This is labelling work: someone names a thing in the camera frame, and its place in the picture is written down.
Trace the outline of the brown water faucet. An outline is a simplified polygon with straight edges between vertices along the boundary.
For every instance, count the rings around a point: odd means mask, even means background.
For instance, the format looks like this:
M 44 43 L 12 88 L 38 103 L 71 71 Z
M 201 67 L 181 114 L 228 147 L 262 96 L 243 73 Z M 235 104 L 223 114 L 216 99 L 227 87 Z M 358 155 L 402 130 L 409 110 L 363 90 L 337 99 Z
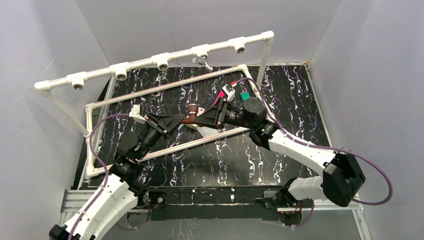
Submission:
M 180 123 L 187 125 L 187 124 L 194 124 L 194 119 L 198 116 L 199 113 L 199 106 L 195 103 L 191 103 L 187 106 L 187 117 L 185 117 Z

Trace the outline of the white PVC pipe frame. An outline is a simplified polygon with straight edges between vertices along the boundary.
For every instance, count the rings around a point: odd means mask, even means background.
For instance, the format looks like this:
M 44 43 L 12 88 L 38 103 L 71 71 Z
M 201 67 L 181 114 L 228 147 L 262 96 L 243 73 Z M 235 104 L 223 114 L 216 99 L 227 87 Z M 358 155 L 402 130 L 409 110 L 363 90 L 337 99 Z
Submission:
M 209 54 L 209 52 L 224 50 L 224 49 L 233 49 L 236 53 L 243 53 L 246 49 L 246 45 L 256 43 L 256 42 L 264 42 L 264 48 L 262 53 L 261 62 L 259 65 L 259 72 L 257 75 L 256 82 L 258 85 L 262 84 L 262 80 L 265 74 L 265 68 L 268 62 L 268 56 L 270 54 L 271 46 L 274 42 L 274 32 L 266 31 L 253 36 L 242 36 L 237 38 L 232 38 L 227 41 L 213 43 L 213 44 L 203 44 L 191 47 L 190 49 L 180 50 L 176 52 L 165 52 L 161 54 L 157 54 L 151 56 L 150 58 L 141 59 L 132 62 L 122 62 L 114 65 L 110 65 L 109 67 L 96 69 L 92 71 L 82 71 L 73 74 L 69 74 L 62 78 L 57 78 L 54 80 L 44 80 L 38 81 L 34 84 L 34 89 L 38 91 L 41 95 L 48 98 L 52 104 L 64 115 L 64 117 L 70 121 L 78 131 L 84 136 L 85 142 L 88 144 L 90 140 L 90 134 L 93 131 L 93 110 L 97 108 L 101 108 L 104 106 L 108 106 L 114 103 L 126 101 L 129 99 L 134 99 L 137 97 L 141 97 L 144 95 L 153 94 L 156 92 L 161 92 L 164 90 L 176 88 L 182 85 L 187 85 L 203 80 L 210 79 L 212 77 L 218 77 L 229 73 L 234 72 L 243 72 L 245 76 L 250 76 L 248 71 L 248 67 L 245 64 L 240 64 L 234 67 L 230 67 L 224 70 L 215 71 L 212 73 L 207 73 L 204 75 L 192 77 L 185 80 L 179 80 L 174 83 L 168 83 L 165 85 L 161 85 L 159 87 L 149 88 L 147 90 L 142 90 L 136 93 L 130 93 L 124 96 L 115 97 L 108 100 L 103 100 L 98 103 L 89 103 L 85 106 L 86 112 L 86 123 L 82 124 L 77 118 L 52 94 L 52 90 L 58 87 L 71 85 L 74 89 L 80 90 L 84 87 L 85 82 L 90 79 L 95 79 L 104 76 L 112 76 L 115 80 L 123 81 L 128 76 L 127 73 L 130 70 L 156 66 L 159 70 L 164 71 L 169 68 L 169 62 L 172 60 L 178 60 L 187 57 L 200 57 L 205 60 Z

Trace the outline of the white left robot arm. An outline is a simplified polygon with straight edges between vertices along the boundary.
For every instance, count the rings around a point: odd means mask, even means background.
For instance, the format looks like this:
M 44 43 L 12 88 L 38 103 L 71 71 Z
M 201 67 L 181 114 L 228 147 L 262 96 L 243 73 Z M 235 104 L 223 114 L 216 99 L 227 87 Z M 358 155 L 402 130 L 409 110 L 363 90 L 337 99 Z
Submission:
M 141 161 L 161 137 L 177 130 L 184 117 L 148 113 L 141 131 L 122 134 L 103 183 L 71 219 L 52 227 L 49 239 L 100 240 L 128 210 L 147 206 L 149 194 L 139 178 Z

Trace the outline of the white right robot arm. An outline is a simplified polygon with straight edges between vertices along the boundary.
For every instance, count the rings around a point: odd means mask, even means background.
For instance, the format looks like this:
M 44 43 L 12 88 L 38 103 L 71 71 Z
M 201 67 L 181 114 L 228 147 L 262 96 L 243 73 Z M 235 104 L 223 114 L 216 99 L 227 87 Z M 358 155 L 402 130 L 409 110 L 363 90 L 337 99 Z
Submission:
M 194 117 L 193 122 L 214 129 L 221 129 L 224 124 L 247 128 L 250 139 L 257 146 L 281 153 L 317 173 L 315 177 L 289 179 L 278 193 L 265 197 L 265 202 L 295 207 L 305 199 L 329 200 L 337 206 L 347 207 L 366 181 L 355 156 L 299 140 L 268 120 L 267 113 L 258 97 L 245 100 L 242 110 L 221 99 Z

